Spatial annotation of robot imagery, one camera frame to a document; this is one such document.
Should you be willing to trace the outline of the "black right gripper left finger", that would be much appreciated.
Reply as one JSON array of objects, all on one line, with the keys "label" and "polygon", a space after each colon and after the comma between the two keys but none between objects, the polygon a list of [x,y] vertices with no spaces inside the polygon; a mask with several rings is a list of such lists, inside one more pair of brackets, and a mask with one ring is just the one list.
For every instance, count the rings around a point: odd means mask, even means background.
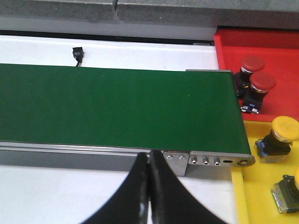
[{"label": "black right gripper left finger", "polygon": [[139,153],[121,186],[84,224],[146,224],[148,220],[148,158]]}]

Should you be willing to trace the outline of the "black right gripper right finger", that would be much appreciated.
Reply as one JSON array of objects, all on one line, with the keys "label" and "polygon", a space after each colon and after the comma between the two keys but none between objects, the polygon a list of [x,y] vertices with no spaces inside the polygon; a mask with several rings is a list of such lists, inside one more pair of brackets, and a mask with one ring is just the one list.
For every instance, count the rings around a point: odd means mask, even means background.
[{"label": "black right gripper right finger", "polygon": [[224,224],[179,181],[163,154],[149,156],[149,196],[154,224]]}]

